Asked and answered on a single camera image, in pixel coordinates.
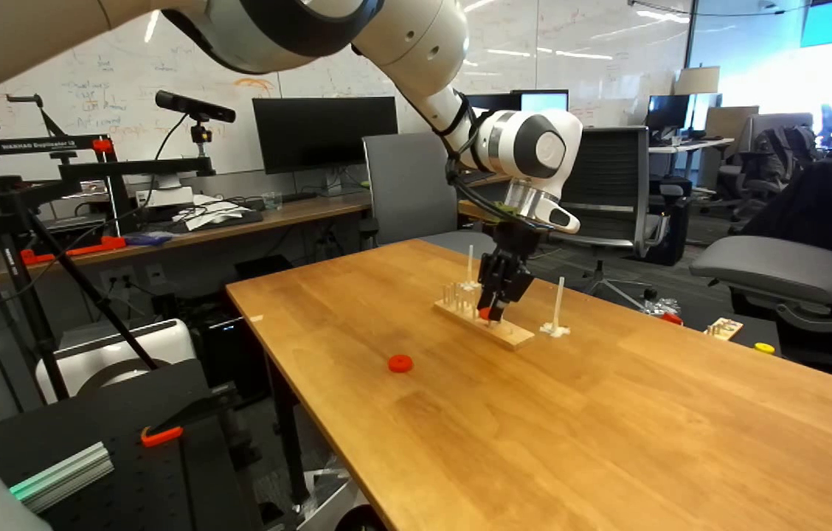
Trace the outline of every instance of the table leg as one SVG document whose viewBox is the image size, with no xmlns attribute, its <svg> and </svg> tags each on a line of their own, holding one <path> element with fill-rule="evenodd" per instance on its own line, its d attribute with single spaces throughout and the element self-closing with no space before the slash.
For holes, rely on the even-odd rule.
<svg viewBox="0 0 832 531">
<path fill-rule="evenodd" d="M 297 443 L 297 425 L 294 425 L 294 396 L 292 396 L 292 387 L 287 383 L 287 377 L 278 371 L 278 366 L 272 359 L 265 359 L 265 363 L 269 363 L 269 377 L 272 377 L 278 436 L 281 436 L 281 448 L 287 455 L 292 501 L 305 505 L 311 493 L 308 493 L 305 465 L 300 465 L 300 443 Z"/>
</svg>

